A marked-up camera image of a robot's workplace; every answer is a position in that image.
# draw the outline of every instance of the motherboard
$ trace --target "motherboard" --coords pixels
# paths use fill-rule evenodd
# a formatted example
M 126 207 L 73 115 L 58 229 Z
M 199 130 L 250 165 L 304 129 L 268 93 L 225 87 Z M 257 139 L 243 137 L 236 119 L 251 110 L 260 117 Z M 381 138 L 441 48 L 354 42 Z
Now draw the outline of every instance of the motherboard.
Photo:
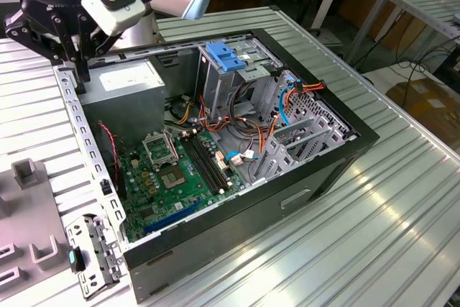
M 119 156 L 126 184 L 121 203 L 130 242 L 244 189 L 238 173 L 222 167 L 216 158 L 219 149 L 206 130 L 184 138 L 158 134 L 158 140 L 151 139 Z

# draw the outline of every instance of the metal shelf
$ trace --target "metal shelf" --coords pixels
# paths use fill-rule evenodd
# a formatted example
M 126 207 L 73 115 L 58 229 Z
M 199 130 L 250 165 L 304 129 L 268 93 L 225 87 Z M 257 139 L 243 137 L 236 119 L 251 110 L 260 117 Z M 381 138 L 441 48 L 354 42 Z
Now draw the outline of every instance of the metal shelf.
M 376 40 L 388 31 L 401 11 L 412 14 L 449 39 L 460 35 L 460 25 L 453 21 L 454 15 L 460 12 L 460 0 L 377 0 L 351 45 L 346 57 L 348 63 L 355 57 L 359 46 L 387 1 L 396 5 L 397 8 L 388 18 Z
M 160 21 L 167 41 L 256 27 L 323 79 L 380 140 L 326 196 L 143 306 L 442 306 L 460 284 L 460 157 L 282 12 Z M 20 157 L 45 161 L 64 225 L 97 207 L 49 62 L 3 40 L 0 169 Z M 67 270 L 2 307 L 133 306 L 129 290 L 122 281 L 85 303 Z

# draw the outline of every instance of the blue pcie slot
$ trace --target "blue pcie slot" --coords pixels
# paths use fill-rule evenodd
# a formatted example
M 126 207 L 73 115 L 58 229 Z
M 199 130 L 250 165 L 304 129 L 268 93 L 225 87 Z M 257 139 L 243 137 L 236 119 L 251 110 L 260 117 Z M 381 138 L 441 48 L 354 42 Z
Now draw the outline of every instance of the blue pcie slot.
M 148 234 L 151 232 L 155 232 L 158 229 L 164 228 L 169 224 L 172 224 L 180 219 L 183 219 L 184 217 L 191 215 L 195 212 L 196 207 L 198 204 L 201 203 L 201 201 L 195 202 L 193 205 L 190 205 L 189 207 L 180 210 L 176 212 L 175 214 L 169 215 L 165 219 L 159 220 L 158 222 L 155 222 L 153 224 L 150 224 L 149 226 L 144 227 L 144 233 Z

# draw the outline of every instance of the ram slot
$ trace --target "ram slot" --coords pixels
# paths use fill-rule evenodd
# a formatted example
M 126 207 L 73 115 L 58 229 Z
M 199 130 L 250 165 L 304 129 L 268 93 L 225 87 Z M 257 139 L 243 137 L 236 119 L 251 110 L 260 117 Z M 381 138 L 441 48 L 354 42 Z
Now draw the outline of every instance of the ram slot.
M 200 140 L 197 137 L 193 137 L 184 139 L 182 143 L 211 193 L 215 196 L 219 194 L 219 190 L 226 190 L 228 186 L 224 177 L 219 172 L 213 160 L 208 156 Z

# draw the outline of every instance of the yellow wire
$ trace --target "yellow wire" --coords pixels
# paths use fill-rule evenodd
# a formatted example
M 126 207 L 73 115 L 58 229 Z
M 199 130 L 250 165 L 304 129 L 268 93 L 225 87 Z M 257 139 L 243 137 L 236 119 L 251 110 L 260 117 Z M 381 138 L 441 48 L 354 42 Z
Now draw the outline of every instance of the yellow wire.
M 176 122 L 176 124 L 178 125 L 181 125 L 183 124 L 184 122 L 187 121 L 188 119 L 188 112 L 190 111 L 190 102 L 187 102 L 187 108 L 185 109 L 185 114 L 183 116 L 183 118 L 181 120 L 179 120 L 178 122 Z

